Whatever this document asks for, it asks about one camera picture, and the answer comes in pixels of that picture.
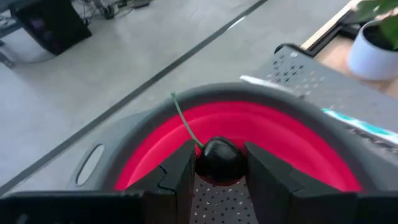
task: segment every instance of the white flower pot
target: white flower pot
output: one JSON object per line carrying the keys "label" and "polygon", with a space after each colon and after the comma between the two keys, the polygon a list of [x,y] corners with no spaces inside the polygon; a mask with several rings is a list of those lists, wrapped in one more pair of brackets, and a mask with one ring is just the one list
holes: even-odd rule
{"label": "white flower pot", "polygon": [[348,56],[348,67],[359,78],[388,80],[398,76],[398,52],[376,47],[363,34],[365,28],[377,23],[368,22],[359,31]]}

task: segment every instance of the gray floor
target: gray floor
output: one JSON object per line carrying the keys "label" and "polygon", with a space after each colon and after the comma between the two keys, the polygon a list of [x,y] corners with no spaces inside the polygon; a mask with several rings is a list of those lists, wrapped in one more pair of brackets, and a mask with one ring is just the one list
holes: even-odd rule
{"label": "gray floor", "polygon": [[[64,189],[106,127],[151,109],[171,91],[235,81],[282,42],[302,43],[348,0],[269,0],[14,190]],[[49,152],[255,1],[155,0],[44,63],[0,68],[0,184]]]}

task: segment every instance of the wooden table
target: wooden table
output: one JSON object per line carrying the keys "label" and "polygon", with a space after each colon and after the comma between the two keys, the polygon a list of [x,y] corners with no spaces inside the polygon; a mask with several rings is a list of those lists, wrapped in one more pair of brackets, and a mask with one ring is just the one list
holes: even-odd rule
{"label": "wooden table", "polygon": [[[314,33],[301,48],[307,50],[313,43],[315,43],[324,33],[326,33],[336,22],[344,16],[350,9],[354,8],[360,0],[350,1],[340,12],[333,16],[323,27],[321,27],[316,33]],[[330,67],[334,70],[339,71],[341,74],[346,75],[352,79],[358,80],[359,82],[368,85],[370,88],[379,90],[395,99],[398,100],[398,78],[394,80],[383,80],[383,81],[369,81],[362,80],[356,77],[347,66],[347,57],[353,40],[346,37],[335,37],[321,52],[315,56],[315,60]]]}

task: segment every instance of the cherry stem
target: cherry stem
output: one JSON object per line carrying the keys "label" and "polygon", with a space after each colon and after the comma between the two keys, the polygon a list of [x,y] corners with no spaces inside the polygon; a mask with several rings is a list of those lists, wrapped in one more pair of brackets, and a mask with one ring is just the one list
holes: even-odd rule
{"label": "cherry stem", "polygon": [[188,130],[188,132],[189,132],[189,134],[191,135],[192,139],[198,144],[198,147],[199,147],[200,149],[203,149],[203,144],[200,143],[200,141],[197,139],[197,137],[193,134],[191,128],[189,127],[187,121],[186,121],[185,118],[184,118],[184,115],[182,114],[181,108],[180,108],[180,106],[178,105],[177,97],[175,96],[175,92],[172,92],[171,95],[172,95],[172,98],[173,98],[173,101],[174,101],[174,105],[175,105],[175,107],[176,107],[176,109],[177,109],[177,111],[178,111],[178,114],[180,115],[181,120],[182,120],[182,122],[183,122],[184,125],[185,125],[185,128]]}

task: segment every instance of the potted plant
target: potted plant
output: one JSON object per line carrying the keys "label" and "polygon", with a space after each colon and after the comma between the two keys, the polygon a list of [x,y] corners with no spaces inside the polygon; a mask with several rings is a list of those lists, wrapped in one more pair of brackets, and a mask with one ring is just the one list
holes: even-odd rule
{"label": "potted plant", "polygon": [[359,31],[348,66],[368,80],[387,80],[398,76],[398,0],[367,0],[358,5],[359,21],[368,21]]}

